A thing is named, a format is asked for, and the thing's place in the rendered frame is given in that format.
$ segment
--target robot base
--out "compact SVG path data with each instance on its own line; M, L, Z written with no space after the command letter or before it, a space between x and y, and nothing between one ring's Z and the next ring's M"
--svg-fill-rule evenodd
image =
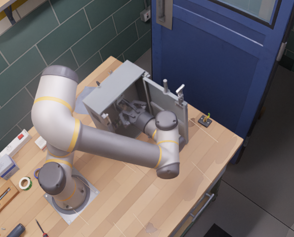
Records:
M100 193L100 191L97 190L96 187L94 187L86 178L84 178L84 176L81 175L81 173L78 172L77 169L75 169L74 167L72 169L72 177L77 177L77 178L81 179L85 184L90 186L90 188L89 188L87 185L85 185L86 198L85 198L84 203L80 207L78 207L77 209L71 210L71 211L64 210L64 209L60 208L55 203L55 201L51 195L49 195L49 194L43 195L44 198L55 209L55 211L58 212L58 214L62 217L62 219L68 223L68 225L70 225L86 209L86 207L94 200L94 198L96 198L97 195Z

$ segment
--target gray floor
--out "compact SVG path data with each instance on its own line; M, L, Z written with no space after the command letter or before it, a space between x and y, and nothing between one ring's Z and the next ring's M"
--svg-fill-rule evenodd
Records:
M151 73L151 52L136 64ZM214 223L232 237L294 237L294 73L279 67L264 106L240 163L228 165L218 198L186 237Z

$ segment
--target drawer handle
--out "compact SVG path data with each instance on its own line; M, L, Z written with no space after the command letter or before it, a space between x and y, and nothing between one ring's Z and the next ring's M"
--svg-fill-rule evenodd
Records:
M165 22L165 0L158 0L158 19L159 21Z
M212 198L215 196L215 194L212 194L212 195L205 194L205 195L208 196L209 199L206 201L204 206L202 206L202 208L197 212L197 214L195 216L192 213L190 214L190 216L193 217L192 222L194 222L196 220L196 218L204 211L204 209L208 206L208 204L210 203Z

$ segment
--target power strip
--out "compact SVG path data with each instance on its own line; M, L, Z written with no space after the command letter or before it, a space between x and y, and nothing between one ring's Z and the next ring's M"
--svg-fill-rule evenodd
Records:
M24 129L18 136L0 152L0 158L5 154L13 157L30 139L31 135Z

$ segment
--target open cabinet door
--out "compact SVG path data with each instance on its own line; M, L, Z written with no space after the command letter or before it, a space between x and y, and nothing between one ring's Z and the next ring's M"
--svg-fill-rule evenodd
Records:
M246 138L293 9L294 0L152 0L153 80L185 84L185 101Z

